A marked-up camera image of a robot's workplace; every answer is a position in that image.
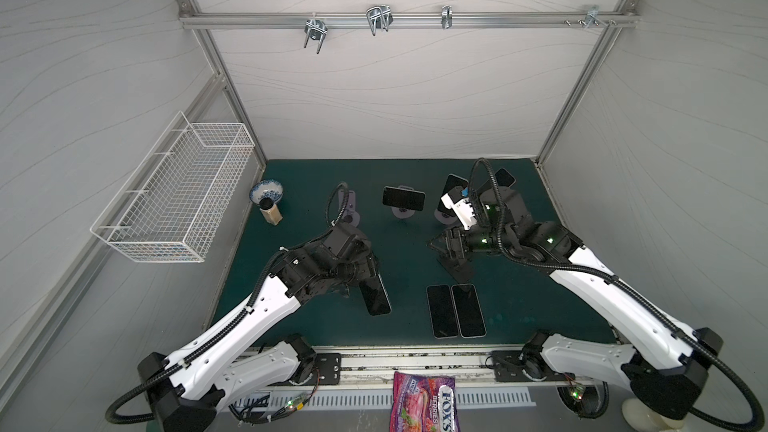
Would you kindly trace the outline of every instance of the green table surface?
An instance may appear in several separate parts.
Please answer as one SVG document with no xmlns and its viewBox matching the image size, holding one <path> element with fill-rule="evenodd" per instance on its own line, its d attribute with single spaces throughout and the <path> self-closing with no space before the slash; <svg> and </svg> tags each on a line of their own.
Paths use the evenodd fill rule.
<svg viewBox="0 0 768 432">
<path fill-rule="evenodd" d="M 273 344 L 288 334 L 302 334 L 314 345 L 517 344 L 538 329 L 571 338 L 611 342 L 608 323 L 579 297 L 548 276 L 501 257 L 475 255 L 475 277 L 487 333 L 482 338 L 436 339 L 432 334 L 426 288 L 454 284 L 437 263 L 426 241 L 445 227 L 434 216 L 446 177 L 468 177 L 472 160 L 271 160 L 264 178 L 284 187 L 279 204 L 283 221 L 272 226 L 258 207 L 248 217 L 215 320 L 238 305 L 250 292 L 265 262 L 282 245 L 290 246 L 321 233 L 326 226 L 323 207 L 340 181 L 357 195 L 359 228 L 370 238 L 379 258 L 381 276 L 392 312 L 368 315 L 360 291 L 350 296 L 321 295 L 284 318 L 257 342 Z M 517 179 L 513 188 L 523 195 L 537 221 L 558 220 L 533 163 L 527 159 L 493 160 Z M 477 184 L 485 170 L 477 171 Z M 383 206 L 385 186 L 410 186 L 426 193 L 426 205 L 407 220 Z"/>
</svg>

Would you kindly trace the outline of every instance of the white wire basket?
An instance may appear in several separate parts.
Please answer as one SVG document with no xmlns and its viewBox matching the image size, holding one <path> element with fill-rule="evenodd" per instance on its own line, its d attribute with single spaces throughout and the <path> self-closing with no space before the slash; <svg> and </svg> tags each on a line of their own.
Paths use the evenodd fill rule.
<svg viewBox="0 0 768 432">
<path fill-rule="evenodd" d="M 155 144 L 165 139 L 170 148 L 150 152 L 91 227 L 134 262 L 203 262 L 254 149 L 242 123 L 190 123 L 179 115 L 182 128 L 168 126 Z M 148 175 L 147 162 L 154 166 Z M 137 177 L 141 185 L 131 188 Z M 109 216 L 116 219 L 104 223 Z"/>
</svg>

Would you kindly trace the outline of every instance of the purple candy package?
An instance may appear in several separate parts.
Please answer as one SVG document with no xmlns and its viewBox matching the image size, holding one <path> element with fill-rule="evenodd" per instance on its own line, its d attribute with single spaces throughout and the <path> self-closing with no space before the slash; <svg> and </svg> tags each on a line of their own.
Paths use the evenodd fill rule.
<svg viewBox="0 0 768 432">
<path fill-rule="evenodd" d="M 459 432 L 456 379 L 395 372 L 389 432 Z"/>
</svg>

